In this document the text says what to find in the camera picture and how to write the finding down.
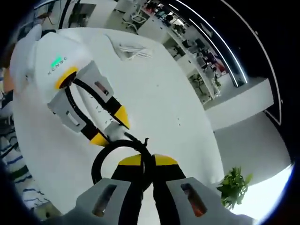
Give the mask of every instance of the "led light strip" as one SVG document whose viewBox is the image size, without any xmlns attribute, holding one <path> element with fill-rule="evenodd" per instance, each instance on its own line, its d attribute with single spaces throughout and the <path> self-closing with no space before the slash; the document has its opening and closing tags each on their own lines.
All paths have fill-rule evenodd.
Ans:
<svg viewBox="0 0 300 225">
<path fill-rule="evenodd" d="M 228 63 L 226 62 L 226 60 L 225 60 L 225 58 L 224 58 L 224 56 L 221 54 L 221 52 L 218 50 L 218 48 L 216 47 L 216 45 L 212 42 L 212 40 L 210 39 L 210 37 L 194 22 L 194 21 L 192 21 L 191 19 L 189 19 L 205 36 L 206 36 L 206 38 L 210 41 L 210 43 L 215 47 L 215 49 L 217 50 L 217 52 L 220 54 L 220 56 L 222 57 L 222 59 L 223 59 L 223 61 L 225 62 L 225 64 L 227 65 L 227 67 L 228 67 L 228 69 L 229 69 L 229 72 L 230 72 L 230 74 L 232 75 L 232 77 L 233 77 L 233 79 L 234 79 L 234 82 L 235 82 L 235 84 L 236 84 L 236 86 L 238 87 L 239 85 L 238 85 L 238 83 L 237 83 L 237 81 L 236 81 L 236 79 L 235 79 L 235 76 L 233 75 L 233 72 L 231 71 L 231 69 L 230 69 L 230 67 L 229 67 L 229 65 L 228 65 Z"/>
<path fill-rule="evenodd" d="M 184 5 L 185 7 L 187 7 L 189 10 L 191 10 L 193 13 L 195 13 L 198 17 L 200 17 L 215 33 L 216 35 L 221 39 L 221 41 L 225 44 L 225 46 L 227 47 L 227 49 L 229 50 L 230 54 L 232 55 L 232 57 L 234 58 L 234 61 L 236 62 L 236 64 L 238 65 L 241 73 L 242 73 L 242 76 L 245 80 L 245 83 L 248 83 L 247 79 L 246 79 L 246 76 L 245 76 L 245 73 L 241 67 L 241 65 L 239 64 L 237 58 L 235 57 L 235 55 L 233 54 L 232 50 L 229 48 L 228 44 L 223 40 L 223 38 L 219 35 L 219 33 L 202 17 L 200 16 L 196 11 L 194 11 L 191 7 L 189 7 L 188 5 L 184 4 L 183 2 L 179 1 L 179 0 L 176 0 L 177 2 L 179 2 L 180 4 Z"/>
<path fill-rule="evenodd" d="M 259 43 L 259 45 L 262 48 L 263 53 L 265 54 L 267 61 L 269 63 L 269 66 L 271 68 L 273 77 L 274 77 L 274 81 L 275 81 L 275 86 L 276 86 L 276 90 L 277 90 L 277 96 L 278 96 L 278 106 L 279 106 L 279 121 L 268 111 L 265 110 L 265 112 L 273 118 L 273 120 L 278 123 L 279 125 L 281 125 L 281 98 L 280 98 L 280 93 L 279 93 L 279 86 L 278 86 L 278 82 L 277 82 L 277 78 L 275 75 L 275 70 L 273 68 L 273 65 L 271 63 L 271 60 L 267 54 L 267 51 L 265 50 L 265 48 L 263 47 L 262 42 L 260 41 L 260 39 L 258 38 L 258 36 L 256 35 L 255 31 L 250 27 L 250 25 L 247 23 L 247 21 L 231 6 L 229 5 L 226 1 L 221 0 L 221 2 L 223 2 L 225 5 L 227 5 L 245 24 L 246 26 L 249 28 L 249 30 L 252 32 L 252 34 L 254 35 L 254 37 L 256 38 L 257 42 Z"/>
<path fill-rule="evenodd" d="M 176 9 L 177 11 L 179 11 L 179 9 L 177 9 L 175 6 L 172 6 L 171 4 L 169 4 L 169 6 L 173 7 L 173 8 Z"/>
</svg>

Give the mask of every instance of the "office desk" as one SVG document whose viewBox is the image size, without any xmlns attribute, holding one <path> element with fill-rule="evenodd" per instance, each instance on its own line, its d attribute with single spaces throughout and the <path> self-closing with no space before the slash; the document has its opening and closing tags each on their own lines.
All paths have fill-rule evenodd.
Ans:
<svg viewBox="0 0 300 225">
<path fill-rule="evenodd" d="M 100 72 L 126 107 L 130 133 L 149 138 L 148 150 L 173 157 L 187 177 L 203 184 L 220 181 L 223 165 L 203 106 L 176 61 L 159 43 L 117 30 L 71 28 L 59 31 L 86 45 Z M 121 61 L 108 41 L 135 42 L 153 49 L 151 58 Z M 80 109 L 95 123 L 107 126 L 106 115 L 80 88 L 71 86 Z M 82 134 L 65 127 L 30 84 L 14 95 L 15 130 L 27 167 L 46 197 L 62 213 L 75 206 L 76 198 L 93 183 L 91 166 L 102 147 L 90 145 Z M 122 148 L 104 161 L 102 175 L 110 177 L 117 163 L 136 151 Z M 153 187 L 144 193 L 140 224 L 159 224 Z"/>
<path fill-rule="evenodd" d="M 185 67 L 188 68 L 187 76 L 192 75 L 192 71 L 198 72 L 199 75 L 202 77 L 204 84 L 206 85 L 210 96 L 214 99 L 214 89 L 209 80 L 209 78 L 204 73 L 201 66 L 196 61 L 196 58 L 186 49 L 186 47 L 182 44 L 185 40 L 182 38 L 176 31 L 174 31 L 171 27 L 167 27 L 164 23 L 157 19 L 154 15 L 147 12 L 145 9 L 142 9 L 144 13 L 147 13 L 150 17 L 149 19 L 139 28 L 137 31 L 138 35 L 141 35 L 146 38 L 150 38 L 155 40 L 159 43 L 165 43 L 167 40 L 172 38 L 178 46 L 184 51 L 186 54 L 183 56 L 184 58 L 178 59 L 180 66 L 185 71 Z"/>
</svg>

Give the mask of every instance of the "computer monitor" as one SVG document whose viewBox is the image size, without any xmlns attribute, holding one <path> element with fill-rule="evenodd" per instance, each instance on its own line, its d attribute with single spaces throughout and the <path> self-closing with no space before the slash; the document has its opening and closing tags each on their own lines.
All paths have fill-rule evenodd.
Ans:
<svg viewBox="0 0 300 225">
<path fill-rule="evenodd" d="M 199 38 L 196 39 L 195 42 L 200 49 L 205 48 L 205 44 Z"/>
</svg>

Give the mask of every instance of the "coiled black cable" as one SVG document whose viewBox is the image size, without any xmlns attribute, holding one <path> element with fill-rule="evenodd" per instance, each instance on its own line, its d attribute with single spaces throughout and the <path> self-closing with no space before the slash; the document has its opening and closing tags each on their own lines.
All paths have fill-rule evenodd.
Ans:
<svg viewBox="0 0 300 225">
<path fill-rule="evenodd" d="M 146 144 L 141 143 L 139 140 L 134 138 L 134 140 L 117 140 L 114 142 L 109 143 L 105 148 L 103 148 L 98 155 L 96 156 L 93 166 L 92 166 L 92 180 L 93 183 L 96 184 L 102 179 L 101 175 L 101 167 L 108 156 L 113 150 L 119 147 L 130 147 L 134 150 L 138 151 L 141 154 L 142 161 L 144 162 L 144 176 L 143 176 L 143 191 L 145 191 L 152 182 L 152 173 L 154 170 L 154 161 L 152 159 L 151 154 L 149 153 L 148 149 L 146 148 Z"/>
</svg>

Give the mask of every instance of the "green leaf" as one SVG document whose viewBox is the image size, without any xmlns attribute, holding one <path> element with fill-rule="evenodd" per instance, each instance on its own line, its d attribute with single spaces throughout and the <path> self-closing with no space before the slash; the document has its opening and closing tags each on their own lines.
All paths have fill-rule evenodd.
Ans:
<svg viewBox="0 0 300 225">
<path fill-rule="evenodd" d="M 249 174 L 246 179 L 245 179 L 245 184 L 250 183 L 250 181 L 252 180 L 253 174 Z"/>
<path fill-rule="evenodd" d="M 224 179 L 221 184 L 229 184 L 229 179 Z"/>
<path fill-rule="evenodd" d="M 244 195 L 241 195 L 240 197 L 238 197 L 237 200 L 236 200 L 236 203 L 237 203 L 238 205 L 241 205 L 241 204 L 242 204 L 243 198 L 244 198 Z"/>
<path fill-rule="evenodd" d="M 235 206 L 235 202 L 232 203 L 232 205 L 230 206 L 229 209 L 232 209 L 232 210 L 233 210 L 233 209 L 234 209 L 234 206 Z"/>
<path fill-rule="evenodd" d="M 232 174 L 233 177 L 236 176 L 236 172 L 237 172 L 237 168 L 236 167 L 232 168 L 231 174 Z"/>
<path fill-rule="evenodd" d="M 230 196 L 230 194 L 232 192 L 232 189 L 230 188 L 229 185 L 223 185 L 223 186 L 217 187 L 217 190 L 219 190 L 220 192 L 222 192 L 222 195 L 224 197 Z"/>
<path fill-rule="evenodd" d="M 235 183 L 237 183 L 238 185 L 241 185 L 243 183 L 243 177 L 242 176 L 237 176 L 235 179 Z"/>
<path fill-rule="evenodd" d="M 242 168 L 241 168 L 241 167 L 238 167 L 238 168 L 237 168 L 237 172 L 236 172 L 237 175 L 240 175 L 240 172 L 241 172 L 241 171 L 242 171 Z"/>
</svg>

